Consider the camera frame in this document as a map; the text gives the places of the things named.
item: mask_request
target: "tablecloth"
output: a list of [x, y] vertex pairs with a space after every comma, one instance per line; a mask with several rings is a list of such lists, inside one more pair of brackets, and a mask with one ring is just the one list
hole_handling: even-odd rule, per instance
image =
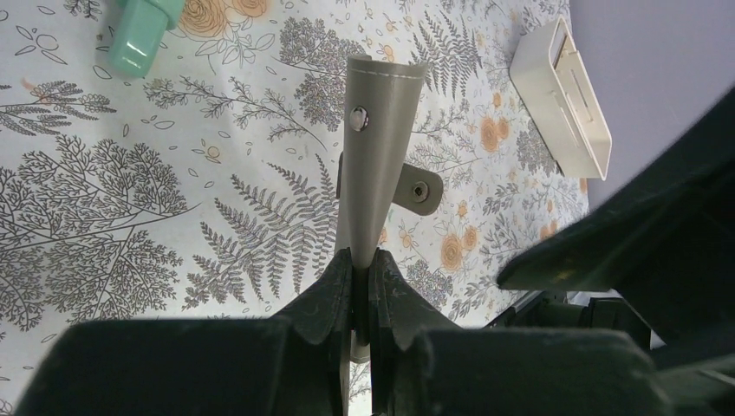
[[349, 54], [431, 65], [407, 162], [445, 195], [424, 218], [392, 208], [380, 246], [455, 322], [486, 323], [517, 296], [498, 268], [587, 210], [508, 74], [558, 14], [568, 0], [188, 0], [130, 79], [106, 61], [116, 2], [2, 2], [0, 414], [69, 325], [271, 315], [315, 281]]

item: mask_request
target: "table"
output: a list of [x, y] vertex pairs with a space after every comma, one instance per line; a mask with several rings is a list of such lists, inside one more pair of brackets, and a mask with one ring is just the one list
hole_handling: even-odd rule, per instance
[[[70, 324], [271, 315], [315, 281], [346, 55], [432, 64], [407, 162], [446, 194], [425, 218], [394, 207], [380, 245], [457, 323], [512, 303], [498, 268], [588, 208], [508, 77], [567, 0], [189, 0], [142, 80], [106, 62], [112, 2], [2, 8], [0, 414]], [[368, 414], [368, 369], [353, 374]]]

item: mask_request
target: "silver rivet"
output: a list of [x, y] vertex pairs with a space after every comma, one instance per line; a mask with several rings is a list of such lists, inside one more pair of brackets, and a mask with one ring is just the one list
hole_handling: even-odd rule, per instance
[[429, 185], [423, 181], [416, 182], [413, 184], [411, 194], [413, 195], [413, 202], [424, 202], [429, 198]]
[[349, 114], [349, 126], [356, 132], [368, 128], [368, 111], [362, 106], [355, 107]]

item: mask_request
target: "stitching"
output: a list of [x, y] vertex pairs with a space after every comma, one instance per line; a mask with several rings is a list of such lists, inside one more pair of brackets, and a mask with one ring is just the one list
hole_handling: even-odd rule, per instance
[[359, 73], [361, 73], [361, 74], [370, 74], [370, 75], [381, 75], [381, 76], [390, 76], [390, 77], [393, 77], [393, 78], [407, 78], [407, 79], [409, 79], [409, 80], [423, 80], [423, 79], [424, 79], [424, 77], [423, 77], [423, 76], [410, 76], [410, 75], [397, 75], [397, 74], [386, 74], [386, 73], [383, 73], [383, 72], [375, 72], [375, 71], [364, 71], [364, 70], [362, 70], [362, 69], [355, 69], [355, 68], [350, 68], [349, 70], [350, 70], [350, 71], [354, 71], [354, 72], [359, 72]]

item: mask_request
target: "white container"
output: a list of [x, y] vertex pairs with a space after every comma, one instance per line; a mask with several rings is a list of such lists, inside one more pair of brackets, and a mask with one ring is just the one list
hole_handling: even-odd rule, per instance
[[608, 176], [612, 137], [563, 17], [522, 36], [511, 80], [564, 176]]

